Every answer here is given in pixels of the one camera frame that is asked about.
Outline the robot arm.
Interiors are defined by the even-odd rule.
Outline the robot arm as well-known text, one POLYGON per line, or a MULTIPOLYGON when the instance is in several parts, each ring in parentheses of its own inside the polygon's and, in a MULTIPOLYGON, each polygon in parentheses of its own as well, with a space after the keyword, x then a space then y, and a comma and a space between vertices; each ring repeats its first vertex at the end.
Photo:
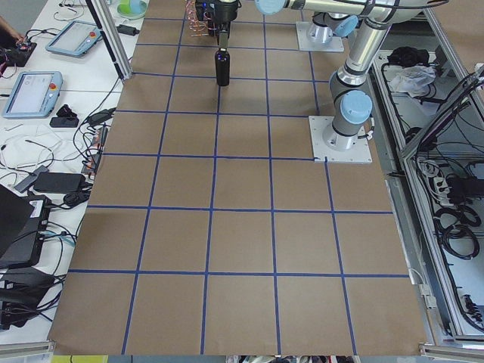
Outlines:
POLYGON ((342 116, 340 100, 347 93, 366 92, 368 70, 380 50, 391 26, 403 23, 421 11, 445 5, 446 1, 256 1, 264 15, 274 15, 284 9, 308 10, 329 20, 327 26, 340 25, 353 17, 362 23, 356 33, 345 63, 332 75, 330 92, 334 101, 335 118, 342 116))
MULTIPOLYGON (((237 18, 239 1, 197 1, 196 18, 204 22, 219 48, 228 49, 231 22, 237 18)), ((315 11, 309 22, 296 23, 299 50, 342 52, 343 39, 358 25, 358 17, 339 13, 315 11)))

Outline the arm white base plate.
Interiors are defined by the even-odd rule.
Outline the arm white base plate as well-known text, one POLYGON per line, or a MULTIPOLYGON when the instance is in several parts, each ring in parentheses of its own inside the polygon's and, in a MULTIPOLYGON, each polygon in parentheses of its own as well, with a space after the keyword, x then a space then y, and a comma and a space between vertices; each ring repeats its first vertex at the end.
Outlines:
POLYGON ((344 51, 342 38, 335 36, 327 26, 319 26, 313 22, 296 22, 296 34, 300 51, 344 51))
POLYGON ((342 136, 333 128, 332 116, 310 116, 309 129, 316 163, 372 163, 365 128, 353 136, 342 136))

